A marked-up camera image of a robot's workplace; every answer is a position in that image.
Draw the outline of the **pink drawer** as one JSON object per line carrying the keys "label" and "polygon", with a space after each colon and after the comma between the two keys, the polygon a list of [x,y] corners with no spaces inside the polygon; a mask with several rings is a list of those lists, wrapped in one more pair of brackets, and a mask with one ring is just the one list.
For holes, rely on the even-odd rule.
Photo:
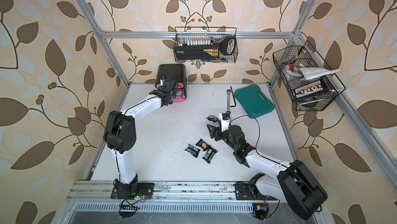
{"label": "pink drawer", "polygon": [[186,87],[183,83],[177,84],[176,95],[173,98],[173,103],[182,103],[186,99]]}

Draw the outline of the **black cookie packet orange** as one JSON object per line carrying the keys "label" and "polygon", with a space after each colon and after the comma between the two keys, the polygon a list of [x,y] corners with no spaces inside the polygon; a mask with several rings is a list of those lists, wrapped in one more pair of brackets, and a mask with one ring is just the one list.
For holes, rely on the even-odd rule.
{"label": "black cookie packet orange", "polygon": [[200,139],[199,142],[196,143],[196,146],[202,149],[204,152],[211,148],[211,146],[207,144],[203,139]]}

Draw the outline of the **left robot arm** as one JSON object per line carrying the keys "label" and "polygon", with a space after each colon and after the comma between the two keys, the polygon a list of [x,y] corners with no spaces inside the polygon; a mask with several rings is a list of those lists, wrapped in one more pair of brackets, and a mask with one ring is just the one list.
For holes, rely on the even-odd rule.
{"label": "left robot arm", "polygon": [[135,123],[184,95],[183,84],[163,77],[159,86],[140,103],[108,116],[103,140],[113,151],[117,166],[114,191],[117,199],[133,199],[139,195],[138,174],[133,165],[132,148],[136,143]]}

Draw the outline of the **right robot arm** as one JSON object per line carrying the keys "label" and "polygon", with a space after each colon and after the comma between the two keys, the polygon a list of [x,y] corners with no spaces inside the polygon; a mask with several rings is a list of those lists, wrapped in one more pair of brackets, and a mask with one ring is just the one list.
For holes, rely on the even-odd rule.
{"label": "right robot arm", "polygon": [[208,124],[207,129],[212,139],[224,141],[233,150],[239,164],[260,172],[249,183],[250,197],[271,196],[286,202],[304,220],[308,220],[328,199],[325,189],[302,161],[290,163],[259,154],[246,142],[237,125],[222,131],[221,127]]}

